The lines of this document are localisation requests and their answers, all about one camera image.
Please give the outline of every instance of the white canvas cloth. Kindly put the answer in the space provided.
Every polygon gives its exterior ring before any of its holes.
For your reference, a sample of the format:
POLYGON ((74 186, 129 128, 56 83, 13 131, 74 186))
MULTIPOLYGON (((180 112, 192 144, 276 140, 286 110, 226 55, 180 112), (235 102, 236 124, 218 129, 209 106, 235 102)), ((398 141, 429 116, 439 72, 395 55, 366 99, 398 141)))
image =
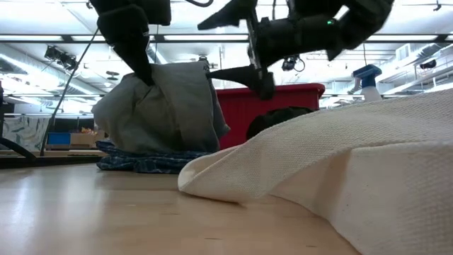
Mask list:
POLYGON ((365 255, 453 254, 453 90, 303 115, 190 162, 178 185, 294 201, 365 255))

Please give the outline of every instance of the gray cloth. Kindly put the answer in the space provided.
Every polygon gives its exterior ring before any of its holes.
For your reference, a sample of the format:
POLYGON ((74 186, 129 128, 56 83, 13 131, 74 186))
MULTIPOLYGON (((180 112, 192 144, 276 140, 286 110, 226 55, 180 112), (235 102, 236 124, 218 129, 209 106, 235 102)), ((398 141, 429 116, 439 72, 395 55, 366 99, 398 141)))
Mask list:
POLYGON ((229 131, 206 63, 152 65, 156 86, 124 76, 94 107, 94 120, 126 152, 216 152, 229 131))

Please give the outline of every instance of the cable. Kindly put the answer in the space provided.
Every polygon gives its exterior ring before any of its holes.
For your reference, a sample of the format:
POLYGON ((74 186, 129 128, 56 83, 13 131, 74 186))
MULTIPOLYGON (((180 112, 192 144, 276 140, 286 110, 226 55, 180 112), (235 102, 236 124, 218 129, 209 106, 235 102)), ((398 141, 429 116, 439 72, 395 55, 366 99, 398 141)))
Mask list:
POLYGON ((44 137, 42 139, 42 144, 41 144, 41 150, 40 150, 40 157, 43 157, 44 156, 44 148, 45 148, 45 144, 47 143, 47 137, 49 135, 49 131, 50 131, 50 128, 53 126, 53 122, 55 121, 55 117, 57 116, 57 113, 58 113, 58 108, 61 106, 63 100, 64 100, 64 96, 66 96, 66 92, 68 91, 68 88, 69 88, 69 85, 71 83, 71 80, 72 78, 74 77, 74 74, 76 73, 76 70, 79 68, 79 65, 80 63, 82 62, 82 59, 85 57, 85 54, 86 52, 88 51, 88 49, 90 48, 91 46, 91 43, 93 43, 94 41, 94 38, 96 37, 96 34, 98 33, 99 31, 99 28, 96 29, 96 31, 94 32, 94 35, 93 37, 91 38, 90 42, 88 43, 88 45, 86 46, 85 50, 84 50, 84 53, 82 53, 82 56, 80 57, 79 61, 77 62, 74 70, 72 70, 72 74, 71 76, 69 76, 68 78, 68 81, 66 83, 66 86, 64 87, 64 90, 63 90, 63 93, 61 95, 61 98, 60 100, 58 101, 58 104, 57 104, 57 107, 55 107, 55 110, 54 110, 54 113, 52 114, 52 116, 50 117, 50 120, 49 120, 49 124, 47 125, 47 128, 45 130, 45 133, 44 133, 44 137))
POLYGON ((55 62, 55 60, 52 60, 47 66, 45 66, 45 67, 41 70, 41 72, 43 72, 43 71, 46 70, 48 67, 50 67, 50 65, 51 65, 53 62, 55 62))
POLYGON ((275 7, 277 6, 277 0, 272 3, 272 20, 275 20, 275 7))
POLYGON ((363 59, 365 60, 365 65, 368 65, 365 44, 363 44, 363 59))
POLYGON ((295 70, 296 72, 303 72, 303 71, 305 70, 305 61, 302 60, 302 58, 300 58, 300 55, 298 56, 298 58, 299 58, 299 61, 302 62, 302 63, 304 64, 304 68, 302 68, 302 70, 299 71, 299 70, 297 70, 296 67, 295 67, 294 70, 295 70))
POLYGON ((195 0, 185 0, 185 1, 191 3, 195 6, 203 7, 203 8, 209 7, 209 6, 211 6, 212 3, 214 3, 214 0, 209 0, 207 3, 200 3, 195 0))

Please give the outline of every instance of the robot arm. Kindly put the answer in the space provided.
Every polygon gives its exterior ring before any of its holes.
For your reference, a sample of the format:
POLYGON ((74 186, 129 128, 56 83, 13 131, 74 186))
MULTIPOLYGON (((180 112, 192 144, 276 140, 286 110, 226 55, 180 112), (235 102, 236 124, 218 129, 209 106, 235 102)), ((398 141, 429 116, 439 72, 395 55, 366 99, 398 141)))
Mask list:
MULTIPOLYGON (((206 7, 212 3, 195 5, 206 7)), ((287 18, 258 21, 258 0, 232 0, 198 25, 199 30, 239 26, 246 20, 249 31, 248 56, 251 65, 224 69, 210 78, 246 85, 262 99, 272 98, 275 84, 268 67, 276 61, 305 52, 327 50, 333 60, 344 49, 354 49, 377 32, 390 14, 394 0, 287 0, 287 18), (342 6, 348 13, 339 21, 333 17, 342 6)), ((107 43, 145 83, 152 86, 151 67, 145 53, 149 42, 148 24, 167 26, 171 22, 170 0, 91 0, 99 13, 98 27, 107 43)))

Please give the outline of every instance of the cardboard box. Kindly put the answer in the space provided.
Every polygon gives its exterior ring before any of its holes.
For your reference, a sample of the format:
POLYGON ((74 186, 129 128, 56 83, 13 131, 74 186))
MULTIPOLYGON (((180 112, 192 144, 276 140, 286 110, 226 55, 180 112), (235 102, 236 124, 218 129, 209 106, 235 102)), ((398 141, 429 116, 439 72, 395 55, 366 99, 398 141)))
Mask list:
POLYGON ((96 135, 72 133, 71 134, 71 145, 96 148, 96 142, 104 139, 105 132, 100 130, 96 135))

